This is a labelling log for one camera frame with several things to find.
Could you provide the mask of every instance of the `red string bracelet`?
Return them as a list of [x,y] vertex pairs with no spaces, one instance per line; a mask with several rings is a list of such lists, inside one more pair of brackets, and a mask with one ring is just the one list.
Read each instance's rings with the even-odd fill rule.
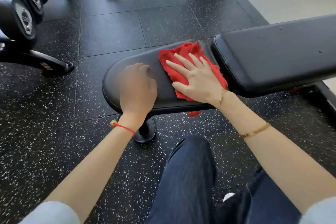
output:
[[116,127],[116,126],[119,126],[119,127],[124,128],[124,129],[127,129],[128,131],[130,131],[130,132],[133,133],[133,136],[135,136],[135,133],[134,133],[134,131],[133,131],[132,129],[130,129],[130,128],[128,128],[128,127],[125,127],[125,126],[123,126],[123,125],[120,125],[119,123],[117,123],[116,120],[112,120],[112,121],[110,122],[110,125],[111,125],[112,128],[114,128],[114,127]]

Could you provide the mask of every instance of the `red adjustment handle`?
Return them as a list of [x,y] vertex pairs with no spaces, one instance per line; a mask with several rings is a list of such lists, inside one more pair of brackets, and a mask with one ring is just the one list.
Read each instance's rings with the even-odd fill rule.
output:
[[187,115],[188,115],[188,117],[195,117],[195,116],[199,115],[200,113],[201,113],[200,111],[191,111]]

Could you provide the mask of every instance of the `black leather pad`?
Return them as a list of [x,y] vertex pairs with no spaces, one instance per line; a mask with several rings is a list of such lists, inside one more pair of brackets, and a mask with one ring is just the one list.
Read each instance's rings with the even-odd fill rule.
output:
[[211,50],[229,89],[256,97],[336,75],[336,15],[220,33]]
[[[116,78],[121,73],[121,71],[129,65],[134,65],[136,63],[143,63],[149,65],[149,75],[151,78],[155,79],[157,83],[157,99],[155,101],[154,107],[149,113],[148,117],[158,114],[174,113],[174,112],[186,112],[186,111],[197,111],[214,108],[212,105],[199,103],[196,101],[187,101],[184,99],[178,99],[176,97],[175,90],[172,86],[172,81],[170,80],[168,74],[163,69],[159,61],[159,50],[171,49],[178,47],[179,45],[192,42],[196,40],[187,40],[175,44],[166,45],[164,47],[144,52],[139,55],[127,57],[121,59],[114,63],[106,72],[103,78],[103,95],[107,103],[116,111],[121,113],[120,108],[120,98],[119,92],[116,85]],[[215,59],[211,51],[204,45],[203,42],[198,41],[204,54],[212,61]]]

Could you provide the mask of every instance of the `shoe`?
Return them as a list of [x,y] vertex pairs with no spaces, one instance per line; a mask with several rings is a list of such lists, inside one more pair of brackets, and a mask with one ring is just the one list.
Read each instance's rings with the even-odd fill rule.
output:
[[223,199],[223,202],[225,201],[225,200],[227,200],[227,199],[229,199],[230,197],[232,197],[232,196],[234,196],[236,193],[227,193],[226,195],[225,195],[225,197],[224,197],[224,199]]

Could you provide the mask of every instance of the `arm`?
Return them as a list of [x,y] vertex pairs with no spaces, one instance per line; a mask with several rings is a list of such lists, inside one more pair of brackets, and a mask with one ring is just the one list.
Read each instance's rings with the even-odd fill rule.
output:
[[[208,63],[190,55],[194,64],[177,55],[182,67],[167,64],[188,79],[189,85],[174,82],[176,90],[219,109],[241,135],[256,131],[266,122],[232,92],[224,91]],[[305,213],[313,204],[336,196],[336,179],[286,136],[273,127],[245,139],[261,166],[296,208]]]
[[[155,81],[146,76],[148,68],[135,64],[127,67],[119,78],[123,115],[118,123],[133,131],[140,128],[157,96]],[[127,129],[115,127],[45,201],[59,201],[70,206],[84,223],[132,136]]]

